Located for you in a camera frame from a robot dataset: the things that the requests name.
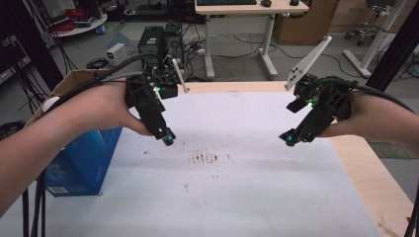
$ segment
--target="chair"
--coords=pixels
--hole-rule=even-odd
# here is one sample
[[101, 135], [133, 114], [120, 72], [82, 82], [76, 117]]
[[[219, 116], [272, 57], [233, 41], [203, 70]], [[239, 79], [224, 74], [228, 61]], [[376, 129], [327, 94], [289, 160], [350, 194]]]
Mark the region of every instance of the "chair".
[[[364, 38], [370, 37], [372, 40], [376, 38], [379, 27], [375, 26], [374, 23], [378, 19], [379, 15], [386, 13], [388, 14], [389, 9], [393, 8], [396, 0], [367, 0], [368, 8], [373, 9], [375, 12], [367, 23], [358, 24], [355, 27], [355, 35], [360, 36], [357, 45], [361, 46], [364, 44]], [[351, 34], [346, 33], [345, 39], [350, 39]]]

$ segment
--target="blue box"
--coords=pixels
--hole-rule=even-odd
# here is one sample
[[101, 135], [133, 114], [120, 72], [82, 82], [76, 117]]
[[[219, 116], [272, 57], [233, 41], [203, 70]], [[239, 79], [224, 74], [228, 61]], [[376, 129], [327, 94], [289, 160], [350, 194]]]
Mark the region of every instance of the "blue box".
[[91, 130], [68, 143], [46, 167], [45, 188], [55, 197], [98, 195], [121, 130]]

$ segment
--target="floor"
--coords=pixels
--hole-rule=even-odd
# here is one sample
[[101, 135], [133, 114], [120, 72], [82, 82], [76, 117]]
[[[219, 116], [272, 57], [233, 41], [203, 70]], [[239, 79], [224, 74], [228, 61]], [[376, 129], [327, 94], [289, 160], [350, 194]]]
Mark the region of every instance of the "floor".
[[[120, 24], [118, 22], [108, 22], [106, 33], [98, 36], [95, 31], [82, 35], [62, 39], [62, 45], [73, 64], [79, 68], [86, 68], [86, 64], [97, 57], [106, 57], [106, 51], [118, 42], [126, 44], [128, 53], [133, 54], [137, 50], [137, 43], [142, 35], [142, 31], [147, 26], [165, 26], [165, 22], [130, 21]], [[212, 81], [265, 81], [268, 80], [264, 65], [259, 60], [256, 53], [248, 56], [237, 57], [248, 54], [256, 50], [263, 40], [262, 35], [222, 35], [212, 37], [213, 64], [215, 69], [215, 79]], [[308, 71], [319, 77], [339, 76], [346, 80], [357, 80], [360, 84], [365, 84], [366, 79], [362, 78], [355, 67], [348, 61], [342, 53], [343, 49], [350, 49], [360, 60], [362, 60], [369, 44], [357, 46], [357, 40], [344, 39], [344, 34], [331, 34], [333, 38], [323, 54], [315, 61]], [[205, 28], [202, 25], [191, 26], [184, 35], [184, 42], [202, 40], [205, 38]], [[274, 80], [285, 81], [288, 78], [289, 69], [301, 61], [301, 58], [314, 49], [314, 45], [278, 45], [272, 40], [270, 56], [276, 66], [279, 76]], [[65, 67], [61, 52], [57, 47], [52, 47], [50, 53], [56, 61], [63, 75], [71, 68]], [[204, 59], [199, 56], [191, 56], [193, 65], [192, 81], [207, 80], [204, 68]], [[377, 65], [374, 59], [370, 64], [373, 70]], [[408, 66], [404, 65], [399, 76]], [[37, 71], [29, 66], [29, 69], [38, 78], [41, 87], [45, 88]], [[139, 64], [132, 64], [125, 68], [127, 71], [140, 70]], [[396, 97], [416, 113], [419, 113], [419, 80], [412, 78], [408, 73], [401, 75], [401, 79], [395, 78], [386, 90], [386, 93]], [[27, 106], [27, 97], [16, 80], [10, 79], [0, 85], [0, 124], [15, 120], [28, 120], [32, 114]], [[416, 193], [419, 159], [381, 159], [382, 163], [392, 174], [394, 179], [403, 188], [409, 198], [413, 201]]]

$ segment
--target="whiteboard surface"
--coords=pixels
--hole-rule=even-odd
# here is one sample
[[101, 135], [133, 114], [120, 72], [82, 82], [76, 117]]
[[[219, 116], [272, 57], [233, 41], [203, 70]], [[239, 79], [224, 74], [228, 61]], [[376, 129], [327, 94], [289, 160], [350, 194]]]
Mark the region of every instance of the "whiteboard surface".
[[[309, 111], [288, 111], [293, 99], [162, 101], [175, 143], [123, 129], [101, 196], [47, 195], [46, 236], [380, 236], [327, 139], [288, 147], [278, 138]], [[18, 200], [0, 236], [21, 229]]]

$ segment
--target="keyboard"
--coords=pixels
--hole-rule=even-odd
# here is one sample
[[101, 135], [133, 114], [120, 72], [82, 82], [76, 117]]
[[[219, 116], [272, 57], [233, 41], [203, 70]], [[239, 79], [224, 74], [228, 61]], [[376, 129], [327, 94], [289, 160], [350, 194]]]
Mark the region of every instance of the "keyboard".
[[256, 5], [256, 0], [197, 0], [197, 6]]

